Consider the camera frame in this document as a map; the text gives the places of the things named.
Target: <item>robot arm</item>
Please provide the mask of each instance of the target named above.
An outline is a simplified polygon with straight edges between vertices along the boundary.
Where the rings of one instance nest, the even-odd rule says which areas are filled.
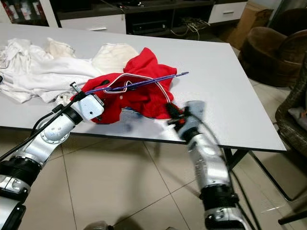
[[[75,84],[73,88],[80,92]],[[0,162],[0,230],[18,229],[26,210],[22,203],[53,150],[68,138],[77,124],[103,111],[102,101],[95,95],[87,95],[73,103],[8,161]]]
[[[220,148],[207,136],[198,131],[204,102],[190,101],[185,111],[172,104],[168,111],[172,116],[169,124],[175,125],[179,137],[188,143],[190,158],[195,167],[198,187],[205,208],[207,229],[248,229],[236,204],[239,199],[234,193],[224,156]]]

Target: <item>pile of clothes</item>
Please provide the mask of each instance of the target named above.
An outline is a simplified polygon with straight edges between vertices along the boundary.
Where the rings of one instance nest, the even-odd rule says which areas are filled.
[[[175,68],[158,64],[148,49],[138,54],[127,44],[105,44],[92,59],[79,59],[74,49],[48,38],[46,50],[25,39],[8,41],[5,49],[6,68],[0,69],[3,81],[0,92],[23,103],[39,96],[44,102],[68,94],[76,82],[83,91],[127,84],[176,74]],[[169,92],[172,79],[142,86],[132,91],[96,92],[105,103],[105,111],[97,123],[119,120],[122,108],[129,107],[144,116],[165,119],[165,104],[174,98]]]

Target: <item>white drawer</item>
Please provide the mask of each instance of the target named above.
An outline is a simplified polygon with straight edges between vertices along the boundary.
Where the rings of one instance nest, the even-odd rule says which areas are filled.
[[[214,5],[208,23],[219,23],[240,19],[245,5],[246,1]]]
[[[63,28],[126,34],[124,14],[61,20]]]

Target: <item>white towel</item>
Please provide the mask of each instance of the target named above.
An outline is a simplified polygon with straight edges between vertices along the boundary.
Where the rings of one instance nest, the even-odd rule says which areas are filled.
[[[89,79],[123,72],[138,53],[126,44],[106,44],[91,59],[77,59],[65,43],[48,39],[47,51],[24,39],[8,41],[8,67],[0,69],[0,91],[23,103],[39,96],[46,103],[68,92],[72,82],[83,86]]]

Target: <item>cardboard box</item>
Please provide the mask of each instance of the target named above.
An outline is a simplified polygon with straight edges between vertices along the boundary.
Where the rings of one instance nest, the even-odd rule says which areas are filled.
[[[240,50],[250,30],[257,26],[266,26],[272,12],[273,9],[268,9],[262,5],[248,1],[240,22],[237,27],[229,33],[225,41]]]

